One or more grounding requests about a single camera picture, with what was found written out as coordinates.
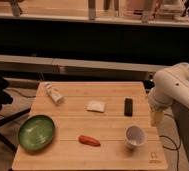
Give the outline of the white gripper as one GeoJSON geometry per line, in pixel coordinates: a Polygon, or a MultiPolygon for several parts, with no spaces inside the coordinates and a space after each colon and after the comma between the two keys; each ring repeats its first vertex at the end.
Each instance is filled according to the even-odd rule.
{"type": "Polygon", "coordinates": [[[153,110],[151,112],[151,125],[157,126],[163,119],[163,110],[168,107],[168,97],[155,88],[148,93],[148,102],[153,110]]]}

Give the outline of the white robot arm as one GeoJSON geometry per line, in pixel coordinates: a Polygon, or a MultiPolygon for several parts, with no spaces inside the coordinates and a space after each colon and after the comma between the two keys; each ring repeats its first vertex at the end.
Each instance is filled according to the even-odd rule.
{"type": "Polygon", "coordinates": [[[163,111],[174,101],[189,109],[189,63],[178,63],[158,70],[154,74],[153,82],[154,87],[147,96],[152,126],[161,122],[163,111]]]}

